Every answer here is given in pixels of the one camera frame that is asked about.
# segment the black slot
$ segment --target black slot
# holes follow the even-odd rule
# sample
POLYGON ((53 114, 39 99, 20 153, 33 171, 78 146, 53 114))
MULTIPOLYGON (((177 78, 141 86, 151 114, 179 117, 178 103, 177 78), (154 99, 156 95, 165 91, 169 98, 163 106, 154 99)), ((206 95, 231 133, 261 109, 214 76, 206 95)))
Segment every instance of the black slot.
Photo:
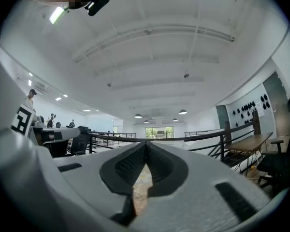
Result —
POLYGON ((58 167, 58 169, 62 173, 62 172, 67 172, 67 171, 70 171, 70 170, 73 170, 73 169, 77 169, 77 168, 80 168, 80 167, 82 167, 81 164, 72 163, 72 164, 69 164, 69 165, 60 166, 60 167, 58 167))

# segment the railing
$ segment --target railing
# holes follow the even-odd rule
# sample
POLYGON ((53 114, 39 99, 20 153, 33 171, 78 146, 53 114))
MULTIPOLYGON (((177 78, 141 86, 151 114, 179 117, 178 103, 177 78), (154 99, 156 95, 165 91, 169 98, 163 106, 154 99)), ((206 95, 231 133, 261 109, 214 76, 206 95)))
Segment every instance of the railing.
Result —
MULTIPOLYGON (((100 132, 100 131, 88 131, 89 134, 98 134, 98 135, 106 135, 116 138, 136 138, 136 133, 113 133, 113 132, 100 132)), ((91 137, 91 143, 94 147, 105 147, 105 148, 113 148, 113 145, 119 145, 121 141, 119 140, 109 140, 109 139, 101 139, 97 137, 91 137)))
POLYGON ((225 158, 225 153, 229 152, 230 150, 225 150, 225 145, 230 145, 233 141, 238 140, 240 138, 243 138, 244 136, 254 133, 256 134, 261 134, 261 129, 260 129, 260 122, 259 122, 259 116, 258 116, 258 111, 254 111, 253 114, 253 121, 239 126, 237 128, 232 128, 230 129, 230 124, 228 121, 226 121, 225 124, 225 130, 223 131, 218 131, 218 132, 213 132, 209 134, 203 134, 203 135, 197 135, 197 136, 191 136, 191 137, 181 137, 181 138, 161 138, 161 139, 150 139, 150 138, 128 138, 128 137, 114 137, 114 136, 106 136, 106 135, 100 135, 97 134, 96 132, 90 132, 92 134, 92 138, 96 139, 103 139, 103 140, 108 140, 110 141, 117 141, 117 142, 129 142, 129 143, 136 143, 136 142, 150 142, 150 141, 184 141, 184 142, 191 142, 191 141, 198 141, 198 140, 203 140, 203 139, 209 139, 209 138, 215 138, 215 137, 220 137, 220 141, 218 144, 215 145, 210 145, 202 148, 196 148, 196 149, 190 149, 189 151, 200 151, 203 149, 208 149, 208 148, 213 148, 210 153, 208 154, 211 157, 217 158, 220 155, 220 160, 225 162, 228 160, 230 162, 230 159, 236 158, 236 161, 232 162, 232 165, 237 162, 241 162, 249 157, 249 155, 243 155, 241 152, 234 152, 231 156, 228 156, 225 158), (243 135, 233 138, 231 136, 232 132, 240 131, 242 129, 245 129, 247 127, 253 126, 254 129, 244 133, 243 135))
POLYGON ((217 131, 219 129, 215 129, 215 130, 200 130, 200 131, 186 131, 185 132, 185 137, 192 137, 192 136, 198 136, 198 135, 205 135, 207 134, 209 131, 217 131))

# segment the person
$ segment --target person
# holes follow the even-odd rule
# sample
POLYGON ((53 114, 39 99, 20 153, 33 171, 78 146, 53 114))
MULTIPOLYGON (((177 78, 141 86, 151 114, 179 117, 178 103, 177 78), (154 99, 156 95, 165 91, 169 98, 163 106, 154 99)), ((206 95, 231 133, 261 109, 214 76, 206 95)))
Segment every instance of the person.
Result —
POLYGON ((54 114, 51 114, 51 117, 48 118, 47 121, 47 128, 52 128, 54 125, 54 114))
POLYGON ((69 124, 69 126, 71 126, 71 127, 75 127, 74 119, 72 119, 72 122, 69 124))
POLYGON ((35 92, 34 89, 31 89, 30 92, 29 92, 29 95, 25 97, 25 101, 24 101, 24 105, 26 107, 28 107, 29 109, 35 111, 35 109, 33 108, 33 100, 32 98, 37 95, 37 93, 35 92))
POLYGON ((46 123, 48 123, 49 120, 51 120, 54 117, 54 114, 50 114, 50 117, 48 117, 46 123))
POLYGON ((52 126, 52 127, 54 127, 54 124, 55 124, 55 118, 56 118, 56 114, 55 114, 54 117, 53 117, 53 126, 52 126))

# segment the ceiling beam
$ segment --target ceiling beam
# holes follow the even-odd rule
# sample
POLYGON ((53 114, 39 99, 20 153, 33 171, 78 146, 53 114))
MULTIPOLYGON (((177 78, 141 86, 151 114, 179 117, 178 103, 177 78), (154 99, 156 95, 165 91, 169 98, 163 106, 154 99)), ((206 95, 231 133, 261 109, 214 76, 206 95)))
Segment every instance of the ceiling beam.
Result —
MULTIPOLYGON (((119 91, 126 88, 131 87, 146 87, 146 86, 152 86, 152 85, 163 85, 163 84, 176 84, 181 83, 181 77, 175 77, 175 78, 164 78, 164 79, 156 79, 156 80, 147 80, 147 81, 139 81, 134 82, 130 84, 122 84, 122 85, 116 85, 112 86, 112 91, 119 91)), ((202 83, 204 82, 204 78, 201 76, 191 76, 188 79, 185 79, 184 83, 202 83)))
MULTIPOLYGON (((142 21, 131 22, 117 29, 117 31, 121 32, 119 36, 117 35, 114 36, 113 30, 112 30, 112 31, 99 34, 96 39, 91 39, 90 41, 85 43, 82 47, 80 47, 79 51, 76 51, 72 55, 72 59, 77 58, 81 53, 87 51, 94 45, 100 45, 107 41, 113 40, 116 37, 120 37, 122 35, 128 35, 132 32, 144 31, 146 29, 151 30, 152 26, 148 28, 148 25, 159 25, 160 27, 170 26, 170 25, 174 25, 174 22, 178 22, 178 25, 176 25, 177 27, 192 27, 193 32, 195 32, 195 25, 198 22, 198 19, 192 16, 158 16, 158 17, 147 18, 146 20, 142 20, 142 21)), ((217 22, 210 21, 207 19, 202 19, 202 21, 199 22, 199 27, 213 29, 213 30, 225 33, 227 35, 231 35, 232 33, 232 30, 230 27, 227 27, 225 25, 222 25, 222 24, 219 24, 217 22)))
MULTIPOLYGON (((97 54, 101 48, 107 49, 111 47, 115 47, 118 44, 129 42, 132 40, 140 39, 143 37, 154 37, 158 35, 181 35, 181 34, 186 34, 186 35, 193 35, 196 32, 196 27, 193 26, 164 26, 164 27, 156 27, 146 30, 139 30, 139 31, 131 31, 125 35, 118 35, 114 38, 111 38, 109 41, 102 42, 98 45, 94 45, 87 49, 85 52, 89 52, 90 54, 87 54, 85 52, 82 52, 80 55, 76 56, 73 61, 75 63, 79 63, 83 60, 82 55, 86 55, 87 58, 92 58, 95 54, 97 54)), ((225 36, 224 34, 221 34, 220 32, 212 33, 213 35, 216 36, 210 36, 204 33, 201 33, 203 37, 209 37, 213 38, 219 41, 223 42, 228 42, 231 43, 230 37, 225 36)))
POLYGON ((145 100, 153 100, 153 99, 164 99, 164 98, 176 98, 176 97, 194 97, 195 92, 182 92, 182 93, 173 93, 167 95, 145 95, 145 96, 138 96, 138 97, 129 97, 125 98, 123 102, 138 102, 138 101, 145 101, 145 100))
MULTIPOLYGON (((192 64, 196 63, 209 63, 209 64, 218 64, 219 62, 219 56, 216 55, 204 55, 199 56, 199 58, 193 58, 192 64)), ((158 58, 155 60, 151 59, 142 59, 142 60, 133 60, 126 63, 118 64, 116 67, 116 71, 120 72, 123 70, 128 69, 135 69, 135 68, 144 68, 144 67, 155 67, 158 65, 182 65, 183 64, 183 57, 174 57, 174 56, 165 56, 163 58, 158 58)), ((104 67, 99 69, 99 75, 96 77, 99 77, 100 75, 108 75, 113 70, 113 67, 104 67)))
MULTIPOLYGON (((145 21, 146 20, 146 16, 145 16, 142 0, 136 0, 136 3, 137 3, 138 10, 140 12, 142 21, 145 21)), ((152 51, 150 40, 149 40, 148 36, 147 36, 147 46, 148 46, 148 50, 149 50, 150 59, 153 60, 154 59, 154 55, 153 55, 153 51, 152 51)))
POLYGON ((152 104, 152 105, 130 105, 128 106, 129 109, 142 109, 142 108, 170 108, 170 107, 183 107, 183 106, 189 106, 189 102, 170 102, 170 103, 162 103, 162 104, 152 104))
POLYGON ((195 48, 195 44, 197 42, 199 22, 201 20, 201 17, 200 17, 201 9, 202 9, 202 0, 199 0, 199 4, 198 4, 198 14, 197 14, 197 22, 196 22, 196 25, 195 25, 195 32, 194 32, 194 36, 193 36, 192 46, 190 48, 190 53, 189 53, 189 58, 188 58, 189 60, 192 57, 192 54, 193 54, 194 48, 195 48))

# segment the handrail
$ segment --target handrail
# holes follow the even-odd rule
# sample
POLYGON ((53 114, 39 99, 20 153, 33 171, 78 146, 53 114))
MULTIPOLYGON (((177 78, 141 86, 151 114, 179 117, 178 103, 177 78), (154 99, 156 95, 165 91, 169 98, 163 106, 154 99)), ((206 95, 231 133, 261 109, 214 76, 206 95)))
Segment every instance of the handrail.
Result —
MULTIPOLYGON (((241 136, 239 136, 239 137, 233 138, 233 139, 228 140, 228 141, 224 141, 223 144, 225 145, 226 143, 230 143, 230 142, 232 142, 232 141, 234 141, 234 140, 237 140, 237 139, 239 139, 239 138, 242 138, 242 137, 246 136, 247 134, 250 134, 250 133, 252 133, 252 132, 254 132, 254 131, 255 131, 255 130, 251 130, 250 132, 247 132, 247 133, 245 133, 245 134, 243 134, 243 135, 241 135, 241 136)), ((221 144, 222 144, 222 142, 219 141, 219 143, 216 144, 216 145, 211 145, 211 146, 206 146, 206 147, 196 148, 196 149, 189 149, 188 151, 198 151, 198 150, 202 150, 202 149, 208 149, 208 148, 211 148, 211 147, 215 147, 215 148, 216 148, 216 147, 218 147, 218 146, 221 145, 221 144)))
POLYGON ((248 124, 229 129, 229 130, 223 130, 219 132, 214 132, 206 135, 200 135, 200 136, 193 136, 193 137, 179 137, 179 138, 159 138, 159 139, 151 139, 151 138, 122 138, 122 137, 111 137, 111 136, 102 136, 95 134, 96 132, 89 131, 88 133, 95 138, 101 138, 101 139, 108 139, 108 140, 114 140, 114 141, 120 141, 120 142, 129 142, 129 143, 138 143, 138 142, 151 142, 151 141, 184 141, 184 142, 190 142, 190 141, 198 141, 202 139, 208 139, 213 137, 219 137, 222 135, 226 135, 235 131, 240 131, 241 129, 247 128, 249 126, 252 126, 254 122, 250 122, 248 124))

